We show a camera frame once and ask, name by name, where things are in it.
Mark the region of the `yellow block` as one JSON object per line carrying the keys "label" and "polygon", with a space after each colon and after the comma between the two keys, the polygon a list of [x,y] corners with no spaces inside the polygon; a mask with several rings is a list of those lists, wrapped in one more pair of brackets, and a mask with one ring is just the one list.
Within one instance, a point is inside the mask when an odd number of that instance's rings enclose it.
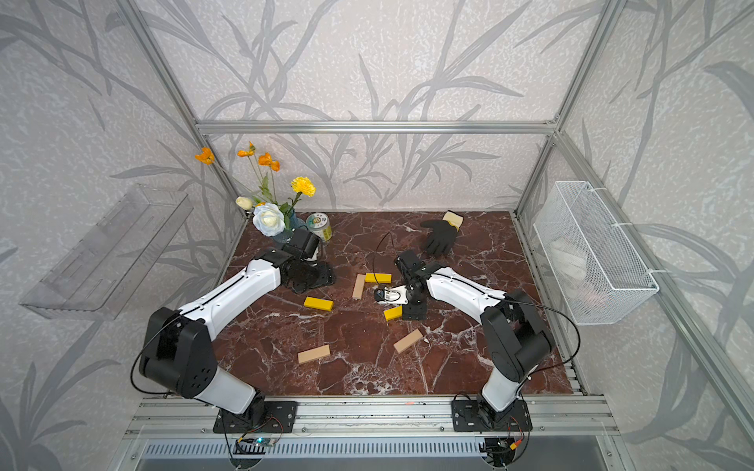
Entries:
{"label": "yellow block", "polygon": [[310,296],[308,296],[304,301],[304,307],[330,312],[334,307],[334,302],[329,299],[311,298]]}
{"label": "yellow block", "polygon": [[384,311],[384,318],[387,322],[401,319],[403,317],[404,306],[397,305]]}
{"label": "yellow block", "polygon": [[388,284],[392,283],[392,275],[386,273],[367,273],[365,282],[369,284]]}

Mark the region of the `natural wooden block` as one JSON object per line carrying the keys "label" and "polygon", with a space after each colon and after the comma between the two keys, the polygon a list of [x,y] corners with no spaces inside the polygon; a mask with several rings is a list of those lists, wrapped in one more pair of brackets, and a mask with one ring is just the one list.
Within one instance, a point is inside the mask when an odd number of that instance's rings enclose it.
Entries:
{"label": "natural wooden block", "polygon": [[396,353],[403,353],[419,341],[422,341],[423,338],[424,335],[420,332],[420,329],[415,329],[394,343],[394,349],[396,349]]}
{"label": "natural wooden block", "polygon": [[298,363],[306,364],[311,361],[316,361],[331,354],[330,345],[322,345],[322,347],[316,347],[315,349],[309,349],[308,351],[302,351],[298,354]]}
{"label": "natural wooden block", "polygon": [[363,297],[364,286],[366,284],[365,274],[358,274],[355,279],[355,285],[353,286],[353,299],[361,300]]}

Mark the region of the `natural wooden block front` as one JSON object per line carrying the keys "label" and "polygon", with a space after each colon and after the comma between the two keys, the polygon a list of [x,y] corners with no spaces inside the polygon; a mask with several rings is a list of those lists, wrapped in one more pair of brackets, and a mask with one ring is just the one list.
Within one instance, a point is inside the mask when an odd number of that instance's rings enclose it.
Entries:
{"label": "natural wooden block front", "polygon": [[302,351],[298,354],[298,363],[306,364],[311,361],[316,361],[331,354],[330,345],[322,345],[322,347],[316,347],[315,349],[309,349],[308,351]]}

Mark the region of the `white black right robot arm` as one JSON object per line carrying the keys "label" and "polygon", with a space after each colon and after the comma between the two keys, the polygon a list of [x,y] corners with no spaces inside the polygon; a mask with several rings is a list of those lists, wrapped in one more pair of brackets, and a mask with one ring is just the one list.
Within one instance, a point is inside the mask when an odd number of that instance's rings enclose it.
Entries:
{"label": "white black right robot arm", "polygon": [[438,262],[421,261],[411,250],[396,258],[408,306],[429,298],[445,302],[482,326],[494,369],[481,392],[488,410],[504,412],[520,398],[527,378],[555,347],[538,306],[522,290],[507,294],[461,276]]}

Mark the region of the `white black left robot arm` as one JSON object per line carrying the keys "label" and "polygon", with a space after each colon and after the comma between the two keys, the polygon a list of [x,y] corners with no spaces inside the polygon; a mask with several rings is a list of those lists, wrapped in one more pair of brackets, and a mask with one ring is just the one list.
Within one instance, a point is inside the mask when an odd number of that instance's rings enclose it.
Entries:
{"label": "white black left robot arm", "polygon": [[264,394],[219,367],[213,342],[251,304],[280,286],[307,292],[334,283],[327,262],[267,250],[212,292],[178,309],[155,311],[135,368],[169,393],[251,416],[263,408]]}

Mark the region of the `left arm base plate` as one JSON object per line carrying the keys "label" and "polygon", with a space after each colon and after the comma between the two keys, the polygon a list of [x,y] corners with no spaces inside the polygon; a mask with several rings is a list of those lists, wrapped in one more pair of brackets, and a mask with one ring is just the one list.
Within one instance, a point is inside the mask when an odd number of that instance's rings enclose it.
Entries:
{"label": "left arm base plate", "polygon": [[241,434],[245,432],[290,434],[294,428],[297,411],[298,403],[288,402],[288,400],[254,402],[246,412],[241,414],[221,409],[212,431],[215,434]]}

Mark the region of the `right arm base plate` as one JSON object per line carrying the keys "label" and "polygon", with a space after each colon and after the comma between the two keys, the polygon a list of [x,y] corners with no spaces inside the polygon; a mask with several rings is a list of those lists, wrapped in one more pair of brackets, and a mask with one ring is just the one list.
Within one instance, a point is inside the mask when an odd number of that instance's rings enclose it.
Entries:
{"label": "right arm base plate", "polygon": [[533,429],[528,406],[516,398],[505,410],[496,411],[481,396],[455,398],[451,401],[451,416],[456,432],[512,432],[528,433]]}

